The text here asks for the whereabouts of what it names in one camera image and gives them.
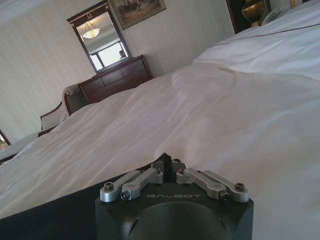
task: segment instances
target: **wall molding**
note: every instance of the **wall molding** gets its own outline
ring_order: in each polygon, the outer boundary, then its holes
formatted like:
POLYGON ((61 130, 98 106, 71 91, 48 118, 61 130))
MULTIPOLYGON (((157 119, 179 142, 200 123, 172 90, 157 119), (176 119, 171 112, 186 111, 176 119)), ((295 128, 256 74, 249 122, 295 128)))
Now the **wall molding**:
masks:
POLYGON ((0 4, 0 26, 22 16, 47 0, 7 0, 0 4))

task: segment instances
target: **framed painting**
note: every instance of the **framed painting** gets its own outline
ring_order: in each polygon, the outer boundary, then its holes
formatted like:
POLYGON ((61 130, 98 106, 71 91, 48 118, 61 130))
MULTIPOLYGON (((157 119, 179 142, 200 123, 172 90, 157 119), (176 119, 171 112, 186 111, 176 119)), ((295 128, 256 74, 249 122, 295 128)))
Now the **framed painting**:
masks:
POLYGON ((163 0, 109 0, 122 29, 127 29, 166 9, 163 0))

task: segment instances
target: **white bedsheet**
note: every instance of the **white bedsheet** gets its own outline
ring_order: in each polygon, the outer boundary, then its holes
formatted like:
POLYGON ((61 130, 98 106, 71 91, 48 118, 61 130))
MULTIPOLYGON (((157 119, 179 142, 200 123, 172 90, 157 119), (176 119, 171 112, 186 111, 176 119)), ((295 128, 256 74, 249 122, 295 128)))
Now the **white bedsheet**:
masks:
MULTIPOLYGON (((314 33, 320 42, 319 27, 314 33)), ((190 168, 244 183, 255 203, 253 239, 319 239, 320 62, 304 58, 317 67, 312 78, 299 75, 299 65, 295 74, 236 72, 218 68, 214 49, 188 67, 82 108, 1 166, 0 218, 166 152, 190 168)))

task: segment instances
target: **lamp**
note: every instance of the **lamp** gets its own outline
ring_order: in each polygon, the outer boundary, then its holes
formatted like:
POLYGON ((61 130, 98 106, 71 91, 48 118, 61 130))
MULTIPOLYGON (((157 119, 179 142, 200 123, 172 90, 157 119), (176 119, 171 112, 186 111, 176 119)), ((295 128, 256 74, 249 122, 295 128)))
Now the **lamp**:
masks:
POLYGON ((84 24, 85 34, 82 35, 85 39, 93 39, 100 33, 100 28, 95 28, 89 21, 84 24))

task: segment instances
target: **wall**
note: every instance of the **wall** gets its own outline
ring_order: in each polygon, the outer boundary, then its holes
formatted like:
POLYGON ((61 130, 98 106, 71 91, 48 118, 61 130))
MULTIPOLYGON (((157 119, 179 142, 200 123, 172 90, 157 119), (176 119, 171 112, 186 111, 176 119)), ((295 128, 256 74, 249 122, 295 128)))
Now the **wall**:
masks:
POLYGON ((95 73, 67 18, 96 0, 49 0, 0 26, 0 128, 15 142, 41 129, 64 87, 95 73))
POLYGON ((164 3, 166 10, 122 32, 133 56, 146 55, 154 76, 191 64, 205 49, 234 34, 226 0, 164 3))
MULTIPOLYGON (((49 0, 0 26, 0 127, 10 141, 41 127, 39 116, 65 86, 94 71, 65 20, 100 0, 49 0)), ((192 63, 234 34, 225 0, 165 0, 166 10, 123 31, 133 56, 145 54, 154 76, 192 63)))

